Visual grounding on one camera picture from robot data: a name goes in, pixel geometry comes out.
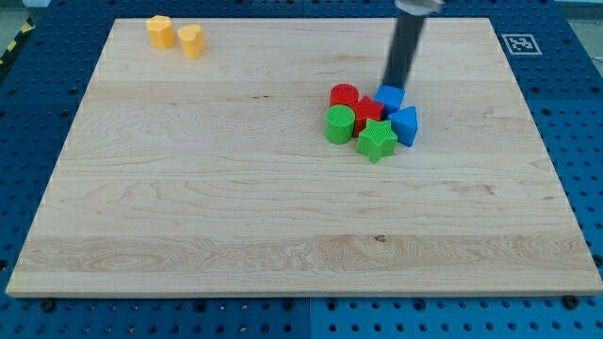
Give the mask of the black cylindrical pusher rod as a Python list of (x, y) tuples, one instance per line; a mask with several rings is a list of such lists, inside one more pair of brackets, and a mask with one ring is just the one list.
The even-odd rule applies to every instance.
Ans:
[(393, 30), (382, 83), (403, 89), (414, 61), (425, 16), (401, 12)]

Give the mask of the silver rod mount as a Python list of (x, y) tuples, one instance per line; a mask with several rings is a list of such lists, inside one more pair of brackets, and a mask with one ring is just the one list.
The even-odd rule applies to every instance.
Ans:
[(443, 0), (395, 0), (394, 5), (401, 11), (414, 16), (428, 16), (439, 12), (444, 6)]

